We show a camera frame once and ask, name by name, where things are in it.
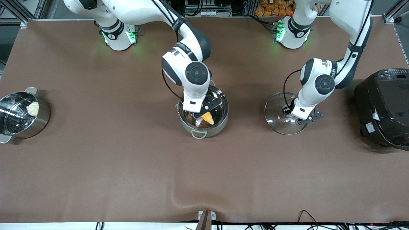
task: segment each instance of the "green led light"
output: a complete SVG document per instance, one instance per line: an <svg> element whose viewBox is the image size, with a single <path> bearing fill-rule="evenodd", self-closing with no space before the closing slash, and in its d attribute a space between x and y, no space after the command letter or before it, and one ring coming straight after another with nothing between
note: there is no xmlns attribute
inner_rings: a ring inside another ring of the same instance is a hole
<svg viewBox="0 0 409 230"><path fill-rule="evenodd" d="M108 39L106 38L104 33L102 33L102 35L103 35L103 38L105 39L105 43L108 45Z"/></svg>
<svg viewBox="0 0 409 230"><path fill-rule="evenodd" d="M128 39L131 43L135 43L136 38L135 35L133 33L127 32L126 35L128 36Z"/></svg>
<svg viewBox="0 0 409 230"><path fill-rule="evenodd" d="M285 34L285 28L281 29L281 31L277 34L277 41L282 41Z"/></svg>
<svg viewBox="0 0 409 230"><path fill-rule="evenodd" d="M306 34L306 38L305 38L304 42L306 42L306 41L308 40L308 35L310 34L310 31L311 31L311 30L308 30L308 32L307 32L307 34Z"/></svg>

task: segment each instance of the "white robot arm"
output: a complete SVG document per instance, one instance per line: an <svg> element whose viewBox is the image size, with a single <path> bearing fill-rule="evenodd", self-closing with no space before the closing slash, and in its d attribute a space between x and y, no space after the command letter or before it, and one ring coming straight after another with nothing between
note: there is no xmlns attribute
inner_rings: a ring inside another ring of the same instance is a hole
<svg viewBox="0 0 409 230"><path fill-rule="evenodd" d="M317 16L314 3L330 4L331 20L350 35L350 42L342 61L310 59L304 64L300 80L303 88L290 106L291 113L307 120L316 105L331 95L334 89L349 85L364 51L372 28L369 17L371 0L294 0L297 8L293 17L284 23L286 33L282 44L298 48L304 43L311 24Z"/></svg>
<svg viewBox="0 0 409 230"><path fill-rule="evenodd" d="M153 21L167 23L183 36L162 57L162 69L175 84L183 86L183 109L198 113L210 83L210 71L202 63L210 56L210 40L185 18L161 0L64 0L76 14L90 16L100 26L108 45L125 50L135 41L126 31L128 25Z"/></svg>

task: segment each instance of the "table surface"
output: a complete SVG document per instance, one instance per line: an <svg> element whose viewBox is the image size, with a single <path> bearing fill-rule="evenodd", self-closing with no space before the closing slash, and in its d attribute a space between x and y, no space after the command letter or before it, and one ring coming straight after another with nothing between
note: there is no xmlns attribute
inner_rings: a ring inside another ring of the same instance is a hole
<svg viewBox="0 0 409 230"><path fill-rule="evenodd" d="M392 25L373 18L353 84L319 104L324 120L284 136L265 121L267 99L308 59L342 58L349 36L318 18L287 50L252 19L189 21L213 43L205 63L230 104L225 129L204 140L183 129L163 83L161 56L175 43L164 23L144 25L123 52L91 21L20 30L1 96L35 86L52 115L37 136L0 146L0 222L188 221L198 210L229 222L295 222L300 210L319 222L409 219L409 155L360 137L351 101L375 71L408 67ZM290 78L288 91L300 88Z"/></svg>

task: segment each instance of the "electrical cable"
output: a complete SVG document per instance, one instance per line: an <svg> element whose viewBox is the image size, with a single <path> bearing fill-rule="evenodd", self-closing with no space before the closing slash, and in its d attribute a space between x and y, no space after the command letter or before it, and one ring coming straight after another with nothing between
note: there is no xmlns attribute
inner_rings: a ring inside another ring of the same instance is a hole
<svg viewBox="0 0 409 230"><path fill-rule="evenodd" d="M284 101L285 101L285 104L287 105L287 107L290 107L290 105L288 104L287 98L285 97L285 84L287 83L287 80L289 79L289 77L290 77L291 75L295 74L296 72L300 72L300 71L301 71L301 69L296 70L296 71L290 73L290 74L286 77L286 79L285 79L285 81L284 81L284 84L283 84L283 94L284 94Z"/></svg>
<svg viewBox="0 0 409 230"><path fill-rule="evenodd" d="M336 225L339 229L335 229L335 228L330 228L330 227L327 227L327 226L324 226L324 225L315 225L315 226L311 226L311 227L309 227L309 228L307 228L306 230L310 230L310 229L313 229L313 228L315 228L315 227L320 227L320 228L326 228L326 229L330 229L330 230L342 230L343 228L341 228L340 226L338 226L338 225Z"/></svg>
<svg viewBox="0 0 409 230"><path fill-rule="evenodd" d="M153 2L155 4L155 6L162 12L163 16L165 16L165 18L168 20L168 22L172 25L172 21L169 19L169 17L165 14L165 12L163 12L162 8L160 8L158 6L158 4L155 2L155 0L151 0L151 2Z"/></svg>
<svg viewBox="0 0 409 230"><path fill-rule="evenodd" d="M252 225L249 225L247 228L245 228L244 230L247 230L247 229L251 229L251 230L254 230L253 228L252 228Z"/></svg>
<svg viewBox="0 0 409 230"><path fill-rule="evenodd" d="M362 28L361 28L361 30L360 30L360 32L359 32L359 34L358 34L358 37L357 37L357 39L356 39L356 41L355 41L355 43L354 43L354 46L356 46L356 45L358 44L359 38L361 37L361 34L362 34L362 32L364 31L365 24L366 24L366 22L368 21L368 19L369 19L370 16L371 16L371 10L372 10L373 3L374 3L374 1L372 0L372 1L371 1L371 5L369 6L368 13L367 13L366 18L365 18L365 21L364 21L364 23L362 24ZM348 58L346 59L345 64L342 66L342 68L339 70L339 72L336 73L335 77L337 77L337 76L342 72L342 70L345 68L346 64L348 63L349 59L351 59L351 57L352 57L352 51L351 51L351 53L348 55Z"/></svg>
<svg viewBox="0 0 409 230"><path fill-rule="evenodd" d="M317 223L317 221L315 220L315 218L314 218L313 216L311 216L311 214L310 214L307 210L301 210L301 211L300 211L300 213L298 214L297 223L300 223L301 216L303 215L304 212L307 213L307 214L310 216L310 218L311 218L312 221L315 222L315 225L317 226L317 229L316 229L316 230L318 230L318 223Z"/></svg>
<svg viewBox="0 0 409 230"><path fill-rule="evenodd" d="M279 32L279 30L273 30L273 29L270 29L270 28L268 28L268 27L266 26L266 25L273 25L273 23L263 21L263 20L261 20L259 17L257 17L257 16L252 16L252 15L249 15L249 14L246 14L246 15L243 15L243 16L244 16L244 17L251 17L252 19L258 21L259 23L261 23L261 25L262 25L266 30L268 30L268 31L270 31L270 32Z"/></svg>
<svg viewBox="0 0 409 230"><path fill-rule="evenodd" d="M165 18L169 21L169 23L170 23L171 25L173 25L173 24L175 23L175 19L172 17L172 15L171 15L169 9L168 9L165 5L163 5L164 3L161 1L162 6L166 8L166 11L168 12L169 16L172 18L173 22L169 19L169 17L165 14L165 12L159 7L159 5L156 4L156 2L155 2L154 0L151 0L151 1L152 1L152 2L155 4L155 6L162 12L162 14L165 16ZM179 41L179 33L176 31L176 42L178 42L178 41ZM164 75L163 69L162 69L162 78L163 78L163 81L165 82L166 86L168 87L168 89L169 89L177 98L182 99L182 98L181 98L179 95L177 95L177 94L171 89L171 87L169 86L168 82L167 82L166 79L165 79L165 75Z"/></svg>
<svg viewBox="0 0 409 230"><path fill-rule="evenodd" d="M97 222L97 225L95 226L95 230L98 230L98 225L99 225L99 223L100 223L100 222ZM104 226L105 226L105 222L102 222L102 223L101 223L101 228L100 228L99 230L103 230Z"/></svg>
<svg viewBox="0 0 409 230"><path fill-rule="evenodd" d="M165 84L166 84L166 86L168 87L168 89L177 97L177 98L179 98L179 99L182 99L179 95L177 95L172 89L171 89L171 87L168 85L168 82L166 81L166 79L165 79L165 74L164 74L164 72L163 72L163 69L162 69L162 77L163 77L163 81L165 82Z"/></svg>
<svg viewBox="0 0 409 230"><path fill-rule="evenodd" d="M193 13L193 14L188 14L188 13L186 13L186 15L187 16L196 16L196 15L198 15L198 14L200 14L200 12L202 11L202 9L203 9L203 0L197 0L198 1L198 8L197 8L197 10L196 10L196 12L195 13Z"/></svg>
<svg viewBox="0 0 409 230"><path fill-rule="evenodd" d="M162 3L162 6L165 7L165 9L166 9L166 11L168 12L170 18L172 19L173 22L171 22L171 24L172 24L172 25L175 24L176 20L173 18L172 14L171 14L171 11L169 10L168 7L166 7L166 6L164 5L164 4L166 4L166 3L164 3L163 1L160 1L160 2ZM178 41L179 41L179 30L175 31L175 33L176 33L176 42L178 42Z"/></svg>

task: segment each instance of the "pot handle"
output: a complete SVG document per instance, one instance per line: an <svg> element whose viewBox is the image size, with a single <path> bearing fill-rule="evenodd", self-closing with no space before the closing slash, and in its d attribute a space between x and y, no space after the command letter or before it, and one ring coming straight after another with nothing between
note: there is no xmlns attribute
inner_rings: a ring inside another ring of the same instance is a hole
<svg viewBox="0 0 409 230"><path fill-rule="evenodd" d="M207 131L196 131L196 130L192 129L192 131L190 133L192 134L192 137L194 137L196 139L199 139L199 140L203 139L203 138L205 138L207 136ZM197 137L193 133L203 134L203 136L202 137Z"/></svg>
<svg viewBox="0 0 409 230"><path fill-rule="evenodd" d="M14 139L13 136L8 136L8 135L2 135L2 134L0 134L0 144L7 144L7 143L9 143L12 139Z"/></svg>
<svg viewBox="0 0 409 230"><path fill-rule="evenodd" d="M24 90L24 92L29 92L31 94L34 94L35 96L37 96L38 90L35 87L28 87L26 90Z"/></svg>

